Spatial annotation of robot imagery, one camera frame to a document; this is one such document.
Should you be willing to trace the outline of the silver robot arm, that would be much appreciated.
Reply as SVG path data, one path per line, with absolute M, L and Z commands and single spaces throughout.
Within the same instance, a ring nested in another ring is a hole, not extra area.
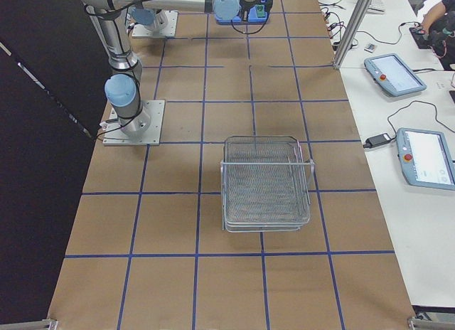
M 151 31 L 161 30 L 168 25 L 166 12 L 161 9 L 140 9 L 133 6 L 129 13 L 138 24 Z
M 87 15 L 95 18 L 100 40 L 107 49 L 113 75 L 105 83 L 107 99 L 117 113 L 118 130 L 131 139 L 140 138 L 151 124 L 141 100 L 140 59 L 133 52 L 125 18 L 131 14 L 137 23 L 149 28 L 166 10 L 214 13 L 218 18 L 247 20 L 250 9 L 264 3 L 269 11 L 274 0 L 80 0 Z

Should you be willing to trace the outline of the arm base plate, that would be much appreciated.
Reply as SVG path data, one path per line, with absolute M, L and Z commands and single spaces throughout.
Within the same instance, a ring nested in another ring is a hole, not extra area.
M 168 25 L 161 30 L 151 31 L 145 28 L 143 25 L 138 24 L 133 27 L 132 37 L 133 38 L 173 38 L 176 33 L 176 24 L 178 20 L 178 12 L 177 11 L 168 11 L 163 10 L 166 12 L 166 16 L 168 18 Z
M 164 118 L 164 100 L 142 100 L 142 111 L 128 124 L 119 119 L 111 107 L 108 120 L 102 122 L 102 143 L 105 146 L 143 146 L 160 145 Z

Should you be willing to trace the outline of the operator hand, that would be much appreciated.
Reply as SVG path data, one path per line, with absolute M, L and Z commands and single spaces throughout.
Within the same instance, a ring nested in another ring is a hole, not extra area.
M 425 32 L 425 33 L 428 33 L 429 32 L 429 29 L 431 27 L 431 25 L 434 23 L 434 19 L 432 17 L 430 17 L 429 15 L 426 15 L 424 17 L 424 19 L 422 20 L 421 22 L 421 27 L 422 27 L 422 30 Z

